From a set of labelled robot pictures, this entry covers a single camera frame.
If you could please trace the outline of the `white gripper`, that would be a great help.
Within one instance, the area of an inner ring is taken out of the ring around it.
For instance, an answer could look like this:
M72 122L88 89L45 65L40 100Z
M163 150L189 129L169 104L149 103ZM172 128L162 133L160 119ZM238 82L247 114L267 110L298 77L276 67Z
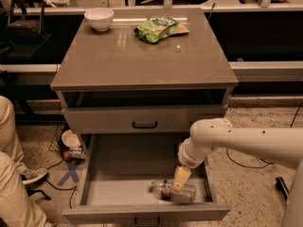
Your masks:
M191 139L186 139L179 145L178 159L182 166L175 169L172 188L180 191L191 175L190 168L198 167L204 161L205 153Z

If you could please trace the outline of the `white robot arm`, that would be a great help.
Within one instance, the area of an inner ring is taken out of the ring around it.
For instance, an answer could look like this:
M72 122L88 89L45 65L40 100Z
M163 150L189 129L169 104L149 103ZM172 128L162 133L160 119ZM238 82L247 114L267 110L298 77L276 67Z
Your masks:
M303 227L302 128L235 128L225 118L199 120L179 146L180 165L175 170L173 188L182 189L191 170L217 148L230 148L294 169L281 227Z

